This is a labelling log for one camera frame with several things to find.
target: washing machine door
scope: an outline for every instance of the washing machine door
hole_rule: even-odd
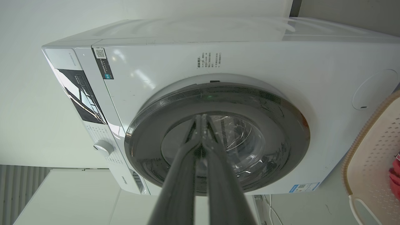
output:
[[[130,124],[125,150],[148,181],[162,186],[191,118],[211,116],[243,190],[253,191],[288,174],[306,154],[310,130],[301,112],[258,87],[195,84],[146,104]],[[197,165],[196,191],[207,193],[206,165]]]

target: perforated basket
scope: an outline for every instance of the perforated basket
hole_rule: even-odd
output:
[[[400,91],[391,94],[360,131],[343,162],[342,178],[350,208],[360,225],[355,201],[379,224],[400,224],[400,202],[389,186],[389,168],[400,151]]]

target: washing machine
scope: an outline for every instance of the washing machine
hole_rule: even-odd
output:
[[[144,195],[204,113],[245,194],[313,191],[399,84],[399,38],[312,18],[123,20],[42,49],[93,151]]]

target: power cord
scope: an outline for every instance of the power cord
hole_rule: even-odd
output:
[[[283,225],[283,223],[282,223],[282,221],[280,220],[279,216],[276,214],[275,210],[272,208],[272,196],[270,195],[270,201],[269,201],[269,202],[268,202],[268,200],[267,200],[267,197],[266,197],[265,195],[263,195],[263,196],[264,196],[264,199],[265,199],[267,205],[268,205],[269,208],[270,208],[270,212],[269,212],[270,215],[269,215],[269,216],[270,216],[271,225],[274,225],[274,222],[272,221],[271,210],[274,212],[274,214],[275,214],[276,217],[278,218],[280,224]]]

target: scratch mark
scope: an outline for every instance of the scratch mark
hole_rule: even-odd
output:
[[[326,206],[326,208],[328,209],[328,213],[332,215],[332,213],[330,213],[330,211],[329,211],[329,207],[328,207],[328,205],[327,205],[327,204],[325,204],[325,206]]]

